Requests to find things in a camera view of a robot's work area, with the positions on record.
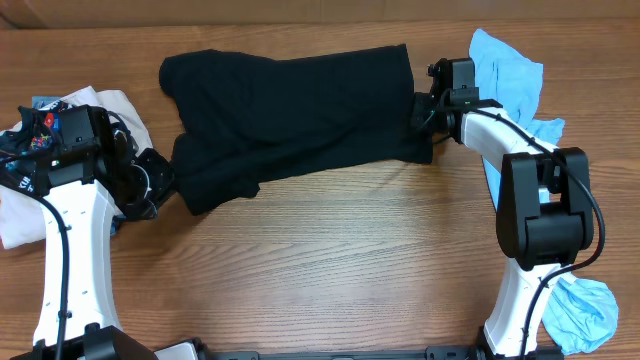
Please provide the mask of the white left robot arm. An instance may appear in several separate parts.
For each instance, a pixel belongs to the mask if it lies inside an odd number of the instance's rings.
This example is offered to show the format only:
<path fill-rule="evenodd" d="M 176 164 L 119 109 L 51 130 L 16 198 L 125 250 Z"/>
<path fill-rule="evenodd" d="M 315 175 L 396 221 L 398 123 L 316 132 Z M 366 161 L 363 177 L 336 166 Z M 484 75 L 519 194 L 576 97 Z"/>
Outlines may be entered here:
<path fill-rule="evenodd" d="M 114 305 L 110 237 L 115 217 L 157 217 L 174 192 L 170 163 L 138 150 L 114 112 L 82 105 L 38 110 L 50 134 L 33 173 L 46 223 L 45 283 L 30 359 L 152 358 L 122 333 Z"/>

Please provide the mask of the black t-shirt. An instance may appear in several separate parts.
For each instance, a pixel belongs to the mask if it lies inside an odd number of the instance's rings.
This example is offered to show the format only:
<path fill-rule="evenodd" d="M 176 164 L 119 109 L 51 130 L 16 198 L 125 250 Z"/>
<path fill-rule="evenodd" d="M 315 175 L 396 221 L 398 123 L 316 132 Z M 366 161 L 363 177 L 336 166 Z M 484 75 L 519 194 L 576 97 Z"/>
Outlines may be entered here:
<path fill-rule="evenodd" d="M 203 50 L 165 59 L 159 84 L 184 127 L 171 162 L 193 215 L 252 198 L 264 182 L 432 160 L 431 142 L 410 125 L 403 45 L 292 60 Z"/>

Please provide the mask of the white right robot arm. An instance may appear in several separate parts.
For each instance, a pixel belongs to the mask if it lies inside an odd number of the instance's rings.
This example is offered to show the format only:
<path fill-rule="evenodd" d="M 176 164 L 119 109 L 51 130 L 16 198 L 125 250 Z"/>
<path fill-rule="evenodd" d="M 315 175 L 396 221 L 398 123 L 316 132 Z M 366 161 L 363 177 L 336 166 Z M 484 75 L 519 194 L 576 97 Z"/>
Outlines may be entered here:
<path fill-rule="evenodd" d="M 411 125 L 450 136 L 500 174 L 496 236 L 507 263 L 469 358 L 562 358 L 559 348 L 539 347 L 537 331 L 560 276 L 579 268 L 578 253 L 603 238 L 586 154 L 536 138 L 493 100 L 454 103 L 447 92 L 416 94 Z"/>

